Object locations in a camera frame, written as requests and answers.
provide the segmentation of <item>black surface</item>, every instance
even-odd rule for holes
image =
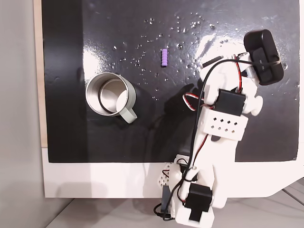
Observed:
[[[259,87],[264,106],[260,115],[249,117],[236,161],[296,158],[299,2],[42,3],[50,162],[170,162],[177,153],[187,153],[194,113],[183,103],[182,94],[198,86],[195,65],[201,58],[234,54],[243,46],[246,32],[262,28],[274,36],[285,77],[280,83]],[[203,49],[195,60],[200,43]],[[161,68],[160,49],[167,46],[168,67]],[[121,117],[100,116],[86,105],[82,53],[86,83],[104,71],[119,73],[133,83],[138,119],[132,124]]]

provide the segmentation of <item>mug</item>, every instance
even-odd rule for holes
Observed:
[[[133,85],[120,75],[104,72],[87,84],[85,98],[91,109],[104,116],[121,115],[132,123],[137,115],[133,111],[136,92]]]

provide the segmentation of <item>purple object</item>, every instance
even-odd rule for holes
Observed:
[[[166,67],[168,65],[168,50],[161,50],[161,66]]]

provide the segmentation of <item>red wire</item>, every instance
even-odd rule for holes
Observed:
[[[238,62],[236,62],[237,65],[237,71],[238,71],[238,77],[239,77],[239,85],[238,85],[238,92],[240,93],[242,90],[242,74],[241,74],[241,69],[239,68]]]
[[[202,148],[202,147],[203,147],[203,145],[205,144],[205,141],[207,140],[208,135],[209,135],[209,134],[206,134],[206,136],[205,136],[205,138],[204,138],[203,142],[202,142],[202,143],[201,143],[201,145],[199,146],[199,149],[198,149],[198,151],[197,151],[197,152],[196,152],[196,154],[195,154],[193,164],[194,164],[194,162],[195,162],[195,160],[196,160],[196,157],[198,156],[198,154],[199,154],[199,152],[200,152],[201,148]]]

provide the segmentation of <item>wooden edge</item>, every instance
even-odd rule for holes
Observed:
[[[36,71],[38,87],[39,123],[41,147],[48,147],[47,115],[44,89],[44,60],[43,60],[43,36],[42,36],[42,8],[41,0],[33,0],[34,3],[34,28],[36,47]]]

